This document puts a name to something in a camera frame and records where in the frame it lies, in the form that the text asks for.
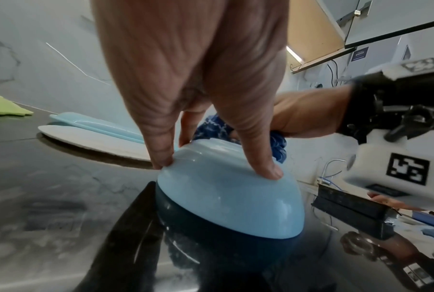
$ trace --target cable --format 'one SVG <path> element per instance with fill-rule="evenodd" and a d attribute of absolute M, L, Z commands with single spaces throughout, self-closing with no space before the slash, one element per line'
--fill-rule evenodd
<path fill-rule="evenodd" d="M 332 85 L 332 87 L 335 87 L 334 86 L 334 72 L 332 71 L 332 68 L 329 66 L 329 64 L 327 64 L 327 67 L 329 67 L 329 70 L 331 70 L 331 74 L 332 74 L 332 76 L 331 76 L 331 85 Z"/>
<path fill-rule="evenodd" d="M 327 182 L 330 183 L 331 185 L 334 185 L 336 188 L 338 188 L 339 190 L 343 191 L 343 190 L 342 190 L 338 185 L 334 184 L 334 183 L 331 182 L 330 180 L 328 180 L 328 179 L 326 179 L 326 178 L 323 178 L 323 177 L 319 177 L 319 178 L 321 178 L 322 180 L 327 181 Z"/>
<path fill-rule="evenodd" d="M 335 86 L 337 86 L 337 83 L 338 83 L 338 65 L 337 65 L 337 63 L 334 61 L 334 60 L 331 60 L 332 62 L 334 62 L 334 64 L 335 64 L 335 77 L 337 77 L 337 79 L 335 80 Z"/>
<path fill-rule="evenodd" d="M 336 174 L 333 174 L 333 175 L 331 175 L 331 176 L 326 176 L 325 178 L 331 178 L 331 177 L 334 177 L 334 176 L 338 175 L 338 174 L 341 173 L 341 172 L 342 172 L 342 170 L 340 170 L 339 172 L 337 172 Z"/>

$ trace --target ceiling light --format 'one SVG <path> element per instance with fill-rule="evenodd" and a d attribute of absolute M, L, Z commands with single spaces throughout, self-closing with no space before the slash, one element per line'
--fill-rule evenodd
<path fill-rule="evenodd" d="M 295 54 L 295 52 L 289 46 L 286 46 L 285 48 L 287 49 L 289 54 L 291 54 L 300 64 L 304 64 L 302 58 Z"/>

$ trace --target black countertop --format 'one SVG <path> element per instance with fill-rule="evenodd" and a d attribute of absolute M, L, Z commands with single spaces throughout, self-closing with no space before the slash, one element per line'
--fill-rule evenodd
<path fill-rule="evenodd" d="M 434 291 L 434 228 L 402 217 L 379 239 L 302 184 L 297 238 L 230 231 L 171 202 L 150 164 L 41 136 L 33 111 L 0 117 L 0 291 Z"/>

